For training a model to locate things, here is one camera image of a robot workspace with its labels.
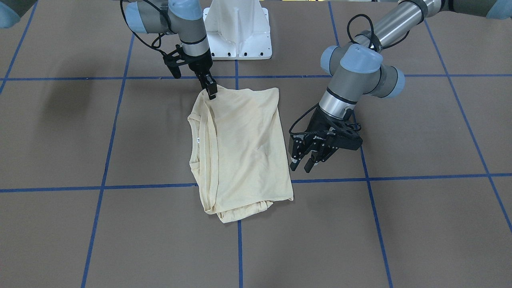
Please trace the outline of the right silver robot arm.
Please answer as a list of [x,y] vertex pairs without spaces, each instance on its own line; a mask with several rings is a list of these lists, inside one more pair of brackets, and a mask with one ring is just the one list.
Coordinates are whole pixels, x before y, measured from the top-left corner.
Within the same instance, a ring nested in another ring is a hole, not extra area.
[[[210,73],[212,53],[198,0],[121,0],[119,3],[123,20],[134,36],[162,55],[174,78],[180,78],[180,67],[187,65],[210,100],[216,98],[217,84]],[[178,35],[180,44],[166,53],[161,50],[161,39],[174,34]]]

